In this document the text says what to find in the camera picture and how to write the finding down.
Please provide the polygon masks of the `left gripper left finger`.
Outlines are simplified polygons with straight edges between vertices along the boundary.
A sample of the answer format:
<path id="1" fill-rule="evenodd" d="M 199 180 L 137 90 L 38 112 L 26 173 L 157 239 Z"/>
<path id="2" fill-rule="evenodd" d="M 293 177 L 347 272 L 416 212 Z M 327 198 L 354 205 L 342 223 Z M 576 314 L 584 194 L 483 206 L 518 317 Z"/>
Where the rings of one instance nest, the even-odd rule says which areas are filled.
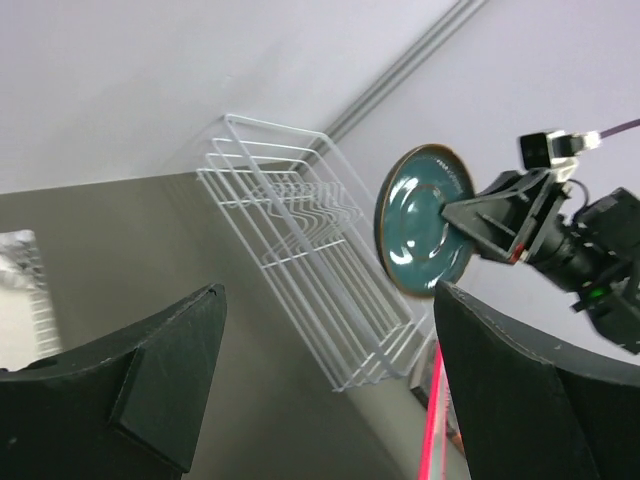
<path id="1" fill-rule="evenodd" d="M 225 320 L 223 285 L 206 285 L 97 340 L 2 371 L 2 478 L 181 478 Z"/>

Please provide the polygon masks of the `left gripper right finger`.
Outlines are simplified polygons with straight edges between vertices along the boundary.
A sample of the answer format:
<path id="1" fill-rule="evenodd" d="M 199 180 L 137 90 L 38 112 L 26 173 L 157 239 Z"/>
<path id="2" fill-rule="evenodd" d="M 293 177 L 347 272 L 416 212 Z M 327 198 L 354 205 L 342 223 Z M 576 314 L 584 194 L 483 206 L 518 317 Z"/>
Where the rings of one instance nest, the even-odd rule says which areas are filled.
<path id="1" fill-rule="evenodd" d="M 433 307 L 472 478 L 638 478 L 638 366 L 564 342 L 448 282 Z"/>

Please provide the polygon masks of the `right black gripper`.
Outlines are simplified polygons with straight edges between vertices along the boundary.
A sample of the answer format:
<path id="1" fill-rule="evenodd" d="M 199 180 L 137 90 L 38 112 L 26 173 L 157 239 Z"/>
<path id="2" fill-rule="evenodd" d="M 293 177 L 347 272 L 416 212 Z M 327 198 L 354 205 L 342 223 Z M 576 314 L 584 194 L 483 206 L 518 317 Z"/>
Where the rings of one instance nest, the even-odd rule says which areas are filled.
<path id="1" fill-rule="evenodd" d="M 555 229 L 568 191 L 546 170 L 510 170 L 479 196 L 447 203 L 441 216 L 473 242 L 481 258 L 498 263 L 529 261 Z"/>

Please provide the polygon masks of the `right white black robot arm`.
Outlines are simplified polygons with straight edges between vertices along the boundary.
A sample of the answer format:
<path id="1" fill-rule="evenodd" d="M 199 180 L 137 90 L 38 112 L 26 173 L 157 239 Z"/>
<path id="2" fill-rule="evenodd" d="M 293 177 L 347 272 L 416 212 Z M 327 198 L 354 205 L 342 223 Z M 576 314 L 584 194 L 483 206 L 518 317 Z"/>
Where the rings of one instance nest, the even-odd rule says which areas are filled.
<path id="1" fill-rule="evenodd" d="M 442 217 L 469 238 L 479 256 L 531 265 L 589 317 L 597 333 L 639 352 L 639 200 L 624 188 L 587 204 L 571 219 L 560 212 L 570 186 L 545 169 L 502 173 L 477 196 L 448 202 Z"/>

